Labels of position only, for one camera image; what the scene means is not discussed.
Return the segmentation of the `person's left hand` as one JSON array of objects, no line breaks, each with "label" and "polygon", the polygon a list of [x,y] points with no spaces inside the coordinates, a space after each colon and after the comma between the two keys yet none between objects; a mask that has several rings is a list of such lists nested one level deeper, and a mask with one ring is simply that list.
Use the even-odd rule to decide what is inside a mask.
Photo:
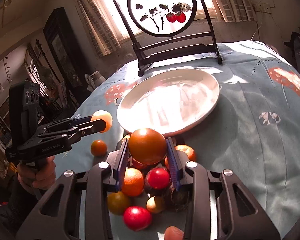
[{"label": "person's left hand", "polygon": [[46,164],[39,170],[18,164],[18,180],[21,186],[30,194],[34,194],[33,189],[48,190],[56,181],[55,156],[46,158]]}]

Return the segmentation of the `person's right hand fingertip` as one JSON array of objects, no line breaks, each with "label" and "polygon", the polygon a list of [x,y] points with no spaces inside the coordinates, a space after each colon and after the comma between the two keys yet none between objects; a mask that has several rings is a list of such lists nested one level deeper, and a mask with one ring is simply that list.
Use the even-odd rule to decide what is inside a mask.
[{"label": "person's right hand fingertip", "polygon": [[175,226],[169,226],[164,233],[164,240],[183,240],[184,232]]}]

